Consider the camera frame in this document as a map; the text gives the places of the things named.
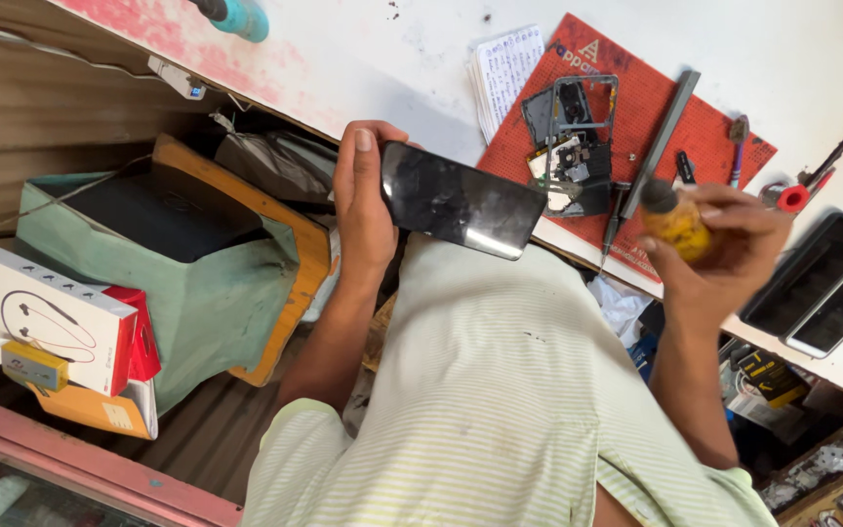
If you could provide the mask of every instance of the red repair mat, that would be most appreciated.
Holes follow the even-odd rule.
[[[522,100],[545,90],[559,77],[613,74],[619,79],[613,178],[614,181],[632,181],[672,104],[676,82],[570,13],[558,25],[551,42],[477,167],[518,183],[527,183],[532,175],[525,159],[535,152],[535,147],[522,118]],[[607,115],[608,109],[603,101],[610,94],[610,86],[597,83],[592,92],[596,93],[588,93],[591,112],[594,121],[600,123]],[[728,184],[734,151],[734,145],[728,138],[731,122],[731,118],[692,96],[656,167],[655,177],[672,181],[675,177],[675,154],[685,150],[695,165],[698,183]],[[776,151],[771,144],[751,133],[743,146],[740,186],[746,186]],[[629,160],[630,154],[635,155],[635,161]],[[608,219],[609,215],[600,215],[550,220],[571,234],[601,247]],[[640,234],[642,222],[637,214],[620,229],[610,257],[635,266],[644,275],[660,282],[645,251],[636,244],[636,237]]]

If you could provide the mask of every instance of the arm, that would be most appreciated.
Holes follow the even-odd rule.
[[[343,413],[360,373],[376,296],[395,254],[398,229],[382,202],[380,146],[408,134],[381,121],[350,123],[334,169],[340,281],[278,388],[277,408],[298,399]]]
[[[666,325],[649,387],[698,460],[730,469],[738,460],[720,400],[720,325],[769,280],[791,218],[726,185],[685,196],[700,205],[716,245],[689,265],[670,245],[640,239],[665,284]]]

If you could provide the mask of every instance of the green bag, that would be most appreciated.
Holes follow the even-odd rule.
[[[20,209],[51,200],[36,183],[85,183],[105,174],[109,173],[31,179],[21,191]],[[253,369],[262,359],[299,259],[291,228],[261,218],[273,239],[233,246],[185,264],[111,234],[55,203],[19,220],[16,250],[26,252],[21,248],[27,244],[37,254],[24,256],[80,282],[145,291],[161,361],[155,376],[160,415],[204,380],[235,365]]]

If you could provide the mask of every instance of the precision screwdriver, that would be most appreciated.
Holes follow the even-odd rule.
[[[607,255],[610,254],[610,247],[614,245],[614,238],[616,232],[620,230],[624,219],[620,217],[620,207],[623,206],[623,201],[626,199],[626,194],[632,188],[632,183],[615,183],[614,190],[616,190],[616,201],[614,202],[614,212],[610,215],[610,221],[607,222],[607,232],[603,235],[603,248],[601,249],[601,270],[603,270],[603,263],[607,261]]]

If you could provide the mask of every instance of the hand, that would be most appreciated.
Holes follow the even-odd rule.
[[[334,169],[340,280],[376,289],[399,237],[382,202],[380,148],[386,141],[405,142],[408,134],[383,121],[350,123]]]
[[[640,245],[665,284],[667,322],[696,336],[716,337],[724,319],[773,274],[791,218],[727,185],[701,185],[685,198],[699,204],[702,221],[713,232],[708,255],[689,265],[661,240],[643,236]]]

